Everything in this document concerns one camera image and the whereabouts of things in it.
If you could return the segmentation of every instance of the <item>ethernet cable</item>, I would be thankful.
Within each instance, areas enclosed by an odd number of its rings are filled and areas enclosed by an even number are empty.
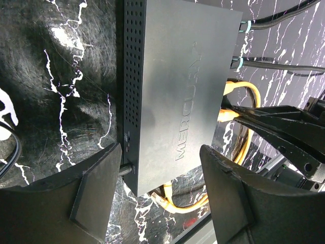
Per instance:
[[[234,89],[240,88],[240,87],[247,87],[247,88],[251,89],[255,95],[256,107],[261,106],[261,95],[260,95],[257,87],[247,81],[241,81],[241,82],[236,82],[236,83],[232,82],[232,81],[227,81],[223,95],[225,96],[225,95],[231,93]],[[219,112],[218,121],[220,121],[220,122],[231,121],[238,116],[239,116],[239,114],[232,110],[221,109]],[[244,146],[241,148],[238,155],[236,156],[236,158],[234,159],[235,163],[237,163],[239,165],[243,164],[243,162],[247,156],[249,146],[251,144],[253,133],[254,133],[253,130],[251,130],[251,129],[248,130],[247,140],[246,140]],[[173,199],[172,199],[172,196],[173,196],[172,182],[169,181],[169,182],[165,183],[163,185],[163,188],[164,188],[164,192],[165,192],[165,198],[158,195],[155,192],[151,194],[151,198],[153,198],[155,200],[155,202],[158,203],[163,209],[165,209],[166,211],[168,211],[172,214],[175,214],[175,213],[186,214],[186,213],[195,211],[195,210],[203,207],[204,205],[206,205],[209,202],[208,194],[205,194],[198,202],[196,202],[192,206],[178,207],[174,204]]]

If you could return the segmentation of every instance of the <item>black power cable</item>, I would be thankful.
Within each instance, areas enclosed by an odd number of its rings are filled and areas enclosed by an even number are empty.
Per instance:
[[[279,24],[280,22],[284,21],[285,19],[294,17],[298,14],[305,12],[307,9],[311,8],[318,2],[320,2],[320,0],[306,0],[290,9],[287,9],[280,13],[276,13],[274,15],[271,15],[271,16],[268,16],[268,17],[265,17],[262,19],[254,20],[254,21],[252,21],[250,29],[259,30],[259,29],[267,29],[267,28],[273,27],[273,26]]]
[[[124,176],[126,174],[129,174],[132,172],[132,164],[127,163],[127,164],[122,164],[120,166],[120,169],[118,171],[118,176]]]
[[[289,71],[305,70],[305,71],[319,71],[320,72],[320,73],[316,73],[316,74],[311,74],[311,76],[322,75],[325,73],[325,68],[323,68],[323,67],[269,64],[269,63],[263,63],[263,62],[257,62],[257,61],[249,61],[246,58],[244,58],[244,60],[243,60],[243,66],[272,69],[272,70],[289,70]]]
[[[12,153],[11,160],[0,170],[0,179],[1,179],[3,176],[5,176],[5,174],[11,169],[11,167],[19,159],[19,156],[21,154],[21,142],[19,140],[19,137],[15,133],[15,131],[12,130],[9,126],[7,126],[5,123],[0,122],[0,127],[10,131],[10,133],[14,136],[16,140],[16,147],[14,152]]]
[[[325,73],[325,68],[315,67],[315,66],[294,66],[294,65],[281,65],[273,57],[233,57],[233,61],[230,69],[238,69],[242,66],[254,67],[254,68],[264,68],[273,70],[288,70],[288,74],[299,76],[299,77],[312,77],[323,75]],[[313,74],[300,74],[292,72],[291,70],[306,70],[306,71],[321,71],[319,73]]]

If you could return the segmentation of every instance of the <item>teal cable clip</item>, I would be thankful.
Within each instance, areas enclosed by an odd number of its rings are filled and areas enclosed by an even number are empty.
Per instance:
[[[239,65],[237,67],[237,72],[239,72],[240,68],[243,67],[244,59],[242,57],[239,57]]]
[[[242,22],[240,22],[240,27],[242,27],[242,25],[244,25],[244,24],[247,24],[246,30],[241,30],[240,29],[239,32],[241,32],[241,33],[243,33],[243,32],[249,33],[250,32],[250,29],[252,28],[252,21],[251,20],[242,21]]]

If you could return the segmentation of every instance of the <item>mercury logo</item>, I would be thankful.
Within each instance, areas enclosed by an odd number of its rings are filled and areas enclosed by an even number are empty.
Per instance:
[[[194,97],[196,92],[196,83],[201,64],[201,55],[197,51],[197,43],[193,43],[191,65],[188,68],[187,85],[185,89],[185,97],[182,109],[182,119],[178,134],[177,155],[175,161],[185,156],[186,141],[188,134],[190,114],[193,110]]]

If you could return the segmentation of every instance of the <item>screw hole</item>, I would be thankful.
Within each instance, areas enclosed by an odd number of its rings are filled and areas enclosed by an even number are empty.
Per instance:
[[[286,149],[285,149],[284,146],[279,146],[277,149],[278,149],[278,151],[279,151],[280,153],[282,153],[282,154],[284,154],[284,153],[286,152]]]
[[[305,164],[305,170],[307,172],[310,172],[313,169],[313,166],[311,164]]]

